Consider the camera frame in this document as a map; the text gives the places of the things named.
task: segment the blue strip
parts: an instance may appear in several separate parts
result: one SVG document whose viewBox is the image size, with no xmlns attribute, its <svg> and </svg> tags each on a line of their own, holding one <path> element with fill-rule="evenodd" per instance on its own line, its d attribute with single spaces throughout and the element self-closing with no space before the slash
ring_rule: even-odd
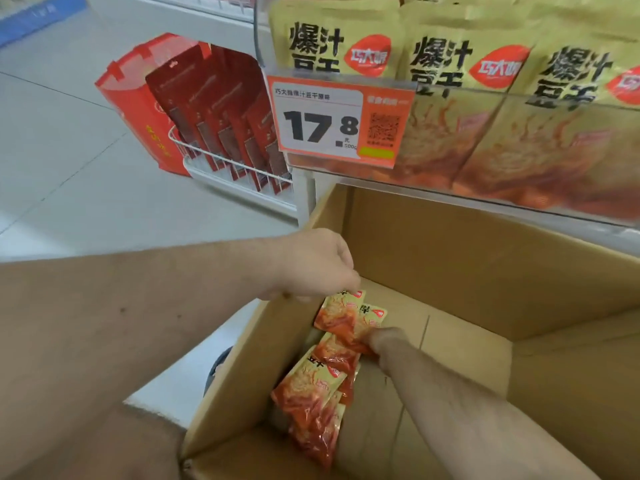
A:
<svg viewBox="0 0 640 480">
<path fill-rule="evenodd" d="M 86 0 L 45 0 L 0 20 L 0 47 L 84 10 Z"/>
</svg>

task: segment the price number 17.8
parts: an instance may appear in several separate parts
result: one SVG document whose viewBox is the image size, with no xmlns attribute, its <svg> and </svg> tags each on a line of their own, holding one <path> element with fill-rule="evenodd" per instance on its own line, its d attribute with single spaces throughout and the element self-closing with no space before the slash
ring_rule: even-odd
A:
<svg viewBox="0 0 640 480">
<path fill-rule="evenodd" d="M 315 112 L 306 112 L 305 121 L 308 123 L 316 123 L 316 129 L 309 135 L 309 143 L 318 143 L 331 128 L 333 118 L 327 114 L 316 114 Z M 291 122 L 291 131 L 293 133 L 293 139 L 298 141 L 304 141 L 304 135 L 302 131 L 302 113 L 300 111 L 287 111 L 284 113 L 284 117 L 287 121 Z M 353 136 L 358 134 L 358 119 L 353 116 L 345 116 L 340 120 L 340 132 L 347 136 Z"/>
</svg>

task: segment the skin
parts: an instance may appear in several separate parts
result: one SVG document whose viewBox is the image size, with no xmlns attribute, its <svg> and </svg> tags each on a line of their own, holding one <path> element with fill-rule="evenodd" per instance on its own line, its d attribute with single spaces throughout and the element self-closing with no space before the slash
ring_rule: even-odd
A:
<svg viewBox="0 0 640 480">
<path fill-rule="evenodd" d="M 397 328 L 367 343 L 454 480 L 597 480 L 526 414 L 413 347 Z"/>
<path fill-rule="evenodd" d="M 123 400 L 256 297 L 359 286 L 346 243 L 326 229 L 0 265 L 0 478 L 185 478 L 183 430 Z M 401 331 L 375 331 L 368 343 L 455 479 L 596 478 Z"/>
</svg>

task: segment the forearm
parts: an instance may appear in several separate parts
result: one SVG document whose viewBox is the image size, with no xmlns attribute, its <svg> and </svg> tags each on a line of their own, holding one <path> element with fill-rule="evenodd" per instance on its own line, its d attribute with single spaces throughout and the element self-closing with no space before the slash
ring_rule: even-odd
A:
<svg viewBox="0 0 640 480">
<path fill-rule="evenodd" d="M 260 259 L 263 244 L 0 266 L 0 478 L 122 401 L 267 292 L 275 270 Z"/>
<path fill-rule="evenodd" d="M 388 344 L 385 369 L 433 453 L 456 480 L 595 480 L 523 412 L 405 341 Z"/>
</svg>

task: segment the price tag holder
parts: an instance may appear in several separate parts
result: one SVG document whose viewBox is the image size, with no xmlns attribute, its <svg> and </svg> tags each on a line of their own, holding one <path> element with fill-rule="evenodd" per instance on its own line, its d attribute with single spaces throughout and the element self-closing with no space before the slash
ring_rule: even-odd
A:
<svg viewBox="0 0 640 480">
<path fill-rule="evenodd" d="M 393 168 L 414 90 L 268 75 L 280 149 Z"/>
</svg>

